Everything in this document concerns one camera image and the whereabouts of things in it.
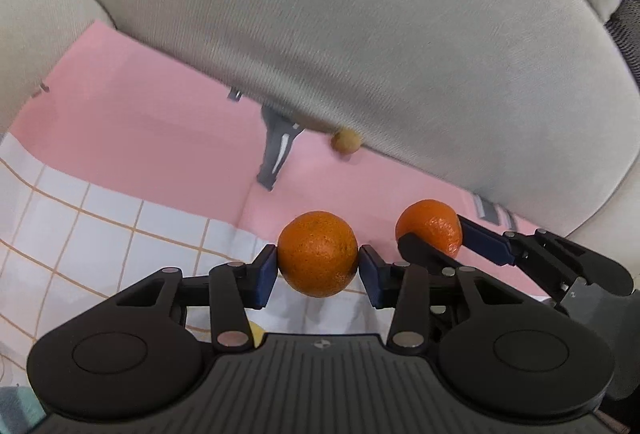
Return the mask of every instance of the screw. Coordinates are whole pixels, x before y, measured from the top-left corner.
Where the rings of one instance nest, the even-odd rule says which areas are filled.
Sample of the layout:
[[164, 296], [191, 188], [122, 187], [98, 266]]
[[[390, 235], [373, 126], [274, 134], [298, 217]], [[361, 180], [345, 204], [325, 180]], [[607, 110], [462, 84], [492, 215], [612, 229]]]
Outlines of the screw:
[[225, 331], [218, 335], [218, 343], [226, 348], [239, 348], [249, 341], [249, 336], [242, 331]]
[[417, 348], [424, 343], [424, 337], [414, 331], [400, 331], [393, 336], [393, 341], [401, 348]]

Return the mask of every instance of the orange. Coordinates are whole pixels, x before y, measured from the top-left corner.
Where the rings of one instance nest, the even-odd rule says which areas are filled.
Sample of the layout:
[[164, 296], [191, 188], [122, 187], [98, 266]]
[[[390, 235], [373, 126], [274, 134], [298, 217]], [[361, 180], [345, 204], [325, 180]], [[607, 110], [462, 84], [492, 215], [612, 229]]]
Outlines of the orange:
[[351, 282], [358, 243], [351, 227], [329, 212], [296, 217], [278, 238], [278, 267], [289, 285], [310, 297], [329, 297]]
[[410, 232], [449, 257], [456, 257], [462, 246], [462, 227], [456, 211], [434, 199], [418, 201], [400, 215], [396, 239]]

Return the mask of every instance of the beige sofa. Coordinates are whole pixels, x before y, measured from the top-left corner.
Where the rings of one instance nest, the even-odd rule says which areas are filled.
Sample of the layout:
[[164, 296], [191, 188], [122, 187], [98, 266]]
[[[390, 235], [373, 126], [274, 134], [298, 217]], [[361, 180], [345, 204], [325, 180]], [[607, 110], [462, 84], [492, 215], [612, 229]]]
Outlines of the beige sofa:
[[604, 27], [620, 2], [0, 0], [0, 132], [98, 18], [636, 275], [640, 96]]

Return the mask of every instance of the dark mesh fabric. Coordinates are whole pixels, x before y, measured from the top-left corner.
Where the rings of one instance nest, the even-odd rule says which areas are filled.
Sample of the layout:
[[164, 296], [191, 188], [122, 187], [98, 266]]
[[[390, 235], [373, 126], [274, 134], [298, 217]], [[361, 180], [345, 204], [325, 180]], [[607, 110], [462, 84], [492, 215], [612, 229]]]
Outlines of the dark mesh fabric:
[[640, 0], [622, 0], [605, 27], [640, 86]]

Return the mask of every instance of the teal fabric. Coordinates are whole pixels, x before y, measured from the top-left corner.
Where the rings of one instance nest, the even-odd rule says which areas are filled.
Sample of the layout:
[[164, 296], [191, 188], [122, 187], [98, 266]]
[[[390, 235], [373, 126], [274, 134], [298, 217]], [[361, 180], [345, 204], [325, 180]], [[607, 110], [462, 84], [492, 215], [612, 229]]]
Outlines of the teal fabric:
[[29, 387], [0, 387], [0, 434], [26, 434], [44, 415]]

